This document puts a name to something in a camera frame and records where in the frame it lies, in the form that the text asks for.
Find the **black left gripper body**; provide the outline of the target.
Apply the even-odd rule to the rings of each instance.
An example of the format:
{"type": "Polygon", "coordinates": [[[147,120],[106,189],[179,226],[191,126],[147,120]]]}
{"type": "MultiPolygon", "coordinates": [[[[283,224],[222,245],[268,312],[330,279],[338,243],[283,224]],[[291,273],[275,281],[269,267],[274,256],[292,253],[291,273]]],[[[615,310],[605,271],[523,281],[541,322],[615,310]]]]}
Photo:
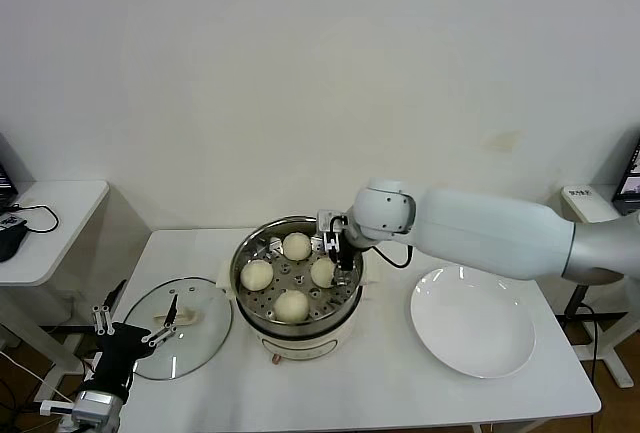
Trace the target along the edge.
{"type": "Polygon", "coordinates": [[[135,363],[153,353],[153,348],[143,342],[151,331],[137,326],[115,322],[114,334],[98,338],[101,357],[91,379],[96,391],[127,396],[131,388],[135,363]]]}

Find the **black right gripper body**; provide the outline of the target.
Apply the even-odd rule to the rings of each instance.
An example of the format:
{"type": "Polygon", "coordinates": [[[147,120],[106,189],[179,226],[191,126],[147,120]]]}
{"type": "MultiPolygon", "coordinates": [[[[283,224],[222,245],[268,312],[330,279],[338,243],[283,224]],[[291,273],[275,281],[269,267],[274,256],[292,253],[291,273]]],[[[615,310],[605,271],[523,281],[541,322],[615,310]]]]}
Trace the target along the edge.
{"type": "Polygon", "coordinates": [[[324,247],[329,259],[341,271],[353,269],[353,249],[343,231],[325,232],[324,247]]]}

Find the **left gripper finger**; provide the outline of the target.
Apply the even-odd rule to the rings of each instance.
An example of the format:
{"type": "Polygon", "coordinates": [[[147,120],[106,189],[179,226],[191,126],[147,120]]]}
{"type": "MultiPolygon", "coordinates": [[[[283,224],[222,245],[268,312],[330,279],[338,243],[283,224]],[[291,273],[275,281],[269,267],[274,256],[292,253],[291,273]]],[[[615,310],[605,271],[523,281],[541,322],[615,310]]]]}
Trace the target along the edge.
{"type": "Polygon", "coordinates": [[[174,294],[169,310],[163,320],[162,327],[156,332],[144,336],[141,339],[141,342],[143,344],[147,344],[149,347],[157,347],[175,334],[177,329],[177,327],[175,326],[175,318],[177,315],[177,301],[178,295],[174,294]]]}
{"type": "Polygon", "coordinates": [[[113,336],[115,334],[111,309],[115,305],[126,283],[126,279],[120,281],[117,286],[107,294],[101,304],[92,307],[94,330],[98,336],[113,336]]]}

